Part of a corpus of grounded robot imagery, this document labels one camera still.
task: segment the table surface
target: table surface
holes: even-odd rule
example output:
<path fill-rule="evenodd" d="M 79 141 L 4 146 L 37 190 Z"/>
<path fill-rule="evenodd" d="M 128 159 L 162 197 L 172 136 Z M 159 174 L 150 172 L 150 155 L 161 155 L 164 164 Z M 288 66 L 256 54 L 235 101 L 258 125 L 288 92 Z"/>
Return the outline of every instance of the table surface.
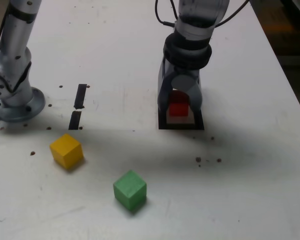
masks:
<path fill-rule="evenodd" d="M 159 15 L 173 21 L 169 1 Z M 171 32 L 150 0 L 42 1 L 28 47 L 47 106 L 0 122 L 0 240 L 300 240 L 300 105 L 250 4 L 213 33 L 205 131 L 158 130 Z M 83 130 L 68 131 L 78 84 Z M 49 149 L 65 133 L 85 155 L 70 173 Z M 148 186 L 134 214 L 113 193 L 130 169 Z"/>

